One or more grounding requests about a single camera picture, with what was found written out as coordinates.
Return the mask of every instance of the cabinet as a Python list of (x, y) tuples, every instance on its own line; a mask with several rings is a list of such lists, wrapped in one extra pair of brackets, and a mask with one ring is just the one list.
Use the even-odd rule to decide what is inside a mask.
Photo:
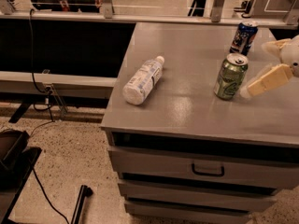
[[(191, 34), (205, 44), (188, 45)], [(207, 40), (211, 34), (219, 40)], [(212, 92), (220, 48), (233, 35), (227, 27), (136, 26), (102, 122), (128, 213), (242, 224), (272, 205), (281, 189), (299, 184), (293, 90), (231, 102)], [(177, 44), (165, 42), (170, 37)], [(249, 76), (273, 62), (258, 49), (269, 39), (262, 29), (249, 55)], [(126, 104), (121, 89), (147, 49), (151, 57), (163, 51), (163, 79), (143, 105)]]

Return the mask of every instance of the green can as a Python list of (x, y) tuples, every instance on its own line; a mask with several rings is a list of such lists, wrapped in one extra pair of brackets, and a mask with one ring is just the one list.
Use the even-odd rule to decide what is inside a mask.
[(228, 54), (222, 62), (214, 87), (215, 94), (223, 100), (231, 100), (242, 84), (249, 60), (239, 53)]

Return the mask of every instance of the floor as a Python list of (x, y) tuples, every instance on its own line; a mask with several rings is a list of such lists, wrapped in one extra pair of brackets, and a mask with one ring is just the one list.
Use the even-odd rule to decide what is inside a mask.
[[(27, 0), (19, 0), (18, 8), (26, 10)], [(192, 0), (114, 0), (116, 13), (185, 16)], [(242, 0), (227, 0), (224, 14)], [(158, 217), (130, 216), (125, 213), (107, 153), (108, 143), (100, 125), (105, 109), (69, 107), (61, 120), (53, 109), (55, 122), (48, 112), (36, 112), (32, 107), (16, 124), (9, 123), (18, 104), (0, 104), (0, 131), (12, 128), (33, 133), (29, 146), (41, 147), (36, 172), (52, 204), (70, 221), (81, 185), (93, 190), (86, 199), (80, 223), (83, 224), (195, 224), (195, 222)], [(283, 190), (278, 201), (263, 213), (254, 213), (248, 224), (298, 224), (299, 187)], [(29, 177), (21, 196), (10, 215), (20, 223), (63, 224), (64, 219), (52, 210), (33, 175)]]

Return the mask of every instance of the soda can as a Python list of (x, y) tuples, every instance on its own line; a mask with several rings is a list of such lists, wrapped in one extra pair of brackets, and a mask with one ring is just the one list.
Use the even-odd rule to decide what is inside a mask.
[(231, 53), (241, 53), (247, 55), (251, 48), (252, 41), (258, 33), (258, 25), (256, 21), (241, 22), (235, 32), (235, 38), (230, 48)]
[(223, 100), (231, 100), (241, 86), (249, 60), (239, 53), (228, 54), (222, 62), (221, 70), (214, 87), (216, 96)]

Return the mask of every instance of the white bottle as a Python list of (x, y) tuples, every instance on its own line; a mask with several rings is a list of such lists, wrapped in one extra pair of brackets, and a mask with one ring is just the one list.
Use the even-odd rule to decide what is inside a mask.
[(124, 99), (132, 105), (142, 104), (162, 76), (163, 64), (164, 57), (162, 56), (144, 62), (123, 87)]

